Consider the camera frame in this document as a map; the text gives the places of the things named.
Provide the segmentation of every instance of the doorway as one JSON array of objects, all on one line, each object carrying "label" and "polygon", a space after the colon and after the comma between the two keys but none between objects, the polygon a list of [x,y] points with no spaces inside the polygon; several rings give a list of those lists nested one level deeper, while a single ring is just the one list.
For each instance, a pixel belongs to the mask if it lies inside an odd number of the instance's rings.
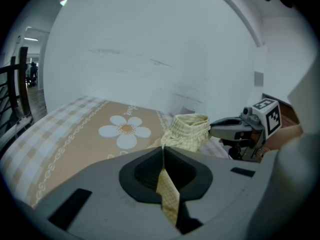
[{"label": "doorway", "polygon": [[26,60],[28,66],[26,71],[26,86],[34,122],[39,121],[47,114],[43,71],[48,37],[48,32],[28,27],[21,42],[21,46],[28,47]]}]

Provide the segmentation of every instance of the yellow cloth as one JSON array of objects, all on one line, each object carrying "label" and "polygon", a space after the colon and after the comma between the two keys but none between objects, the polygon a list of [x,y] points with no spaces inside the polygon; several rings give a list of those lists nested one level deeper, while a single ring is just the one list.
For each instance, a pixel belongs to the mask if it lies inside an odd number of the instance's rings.
[{"label": "yellow cloth", "polygon": [[[162,138],[157,139],[148,148],[176,147],[196,152],[202,144],[210,139],[210,123],[202,114],[179,114],[173,118],[172,125]],[[159,174],[156,192],[162,197],[162,210],[174,224],[177,223],[180,194],[168,175],[165,167]]]}]

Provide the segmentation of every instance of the beige bedding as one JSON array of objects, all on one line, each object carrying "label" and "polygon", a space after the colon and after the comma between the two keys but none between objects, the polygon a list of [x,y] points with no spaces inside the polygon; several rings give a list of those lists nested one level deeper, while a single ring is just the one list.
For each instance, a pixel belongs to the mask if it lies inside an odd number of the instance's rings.
[{"label": "beige bedding", "polygon": [[[84,96],[22,134],[0,160],[0,170],[12,194],[35,207],[83,168],[147,148],[171,120],[169,113]],[[200,151],[225,156],[215,140]]]}]

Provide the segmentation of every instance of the robotic arm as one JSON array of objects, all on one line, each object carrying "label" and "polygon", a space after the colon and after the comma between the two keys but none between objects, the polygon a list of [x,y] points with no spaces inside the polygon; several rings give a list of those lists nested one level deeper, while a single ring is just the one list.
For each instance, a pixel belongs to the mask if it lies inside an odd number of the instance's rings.
[{"label": "robotic arm", "polygon": [[245,107],[239,117],[226,117],[210,124],[210,135],[231,146],[234,160],[254,161],[254,154],[281,128],[279,102],[265,98]]}]

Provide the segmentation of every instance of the ceiling light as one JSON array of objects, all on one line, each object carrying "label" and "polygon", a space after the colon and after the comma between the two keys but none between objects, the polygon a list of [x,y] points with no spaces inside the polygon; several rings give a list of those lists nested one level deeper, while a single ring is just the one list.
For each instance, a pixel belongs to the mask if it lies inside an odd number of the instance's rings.
[{"label": "ceiling light", "polygon": [[38,39],[28,38],[28,37],[25,37],[24,39],[25,39],[25,40],[29,40],[29,41],[39,41]]},{"label": "ceiling light", "polygon": [[68,1],[68,0],[62,0],[62,1],[60,2],[60,4],[61,4],[62,6],[65,6],[66,3],[67,3],[67,1]]}]

